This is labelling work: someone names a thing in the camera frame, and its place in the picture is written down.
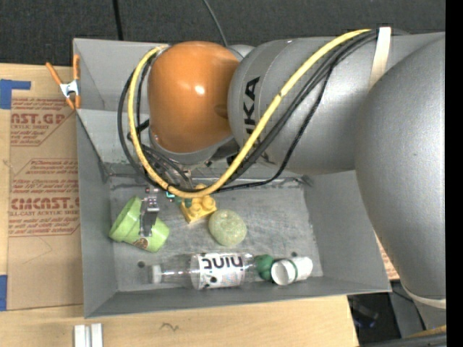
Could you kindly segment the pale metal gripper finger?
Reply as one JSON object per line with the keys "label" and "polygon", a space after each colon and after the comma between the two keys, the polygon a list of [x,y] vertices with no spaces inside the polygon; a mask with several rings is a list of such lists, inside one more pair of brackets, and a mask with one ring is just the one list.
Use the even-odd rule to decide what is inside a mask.
{"label": "pale metal gripper finger", "polygon": [[157,196],[151,195],[141,201],[140,206],[140,235],[143,237],[152,236],[152,227],[156,220],[160,208],[158,206]]}

